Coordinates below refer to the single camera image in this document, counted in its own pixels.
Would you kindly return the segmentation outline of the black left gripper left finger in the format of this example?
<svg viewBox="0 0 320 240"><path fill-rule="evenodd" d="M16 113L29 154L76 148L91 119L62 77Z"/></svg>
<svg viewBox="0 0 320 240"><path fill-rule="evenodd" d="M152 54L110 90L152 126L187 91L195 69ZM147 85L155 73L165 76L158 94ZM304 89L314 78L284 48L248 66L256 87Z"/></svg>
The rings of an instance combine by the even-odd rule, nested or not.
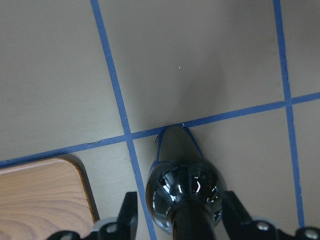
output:
<svg viewBox="0 0 320 240"><path fill-rule="evenodd" d="M120 240L135 240L138 229L138 195L136 191L127 192L124 196L117 225Z"/></svg>

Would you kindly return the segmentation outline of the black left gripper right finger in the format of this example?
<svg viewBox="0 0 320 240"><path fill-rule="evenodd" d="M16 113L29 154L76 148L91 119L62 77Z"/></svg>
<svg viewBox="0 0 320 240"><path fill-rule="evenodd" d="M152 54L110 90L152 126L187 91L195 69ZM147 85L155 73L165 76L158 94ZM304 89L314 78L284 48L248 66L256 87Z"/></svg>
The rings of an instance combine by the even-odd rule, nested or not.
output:
<svg viewBox="0 0 320 240"><path fill-rule="evenodd" d="M222 193L222 222L230 240L249 240L252 217L233 191Z"/></svg>

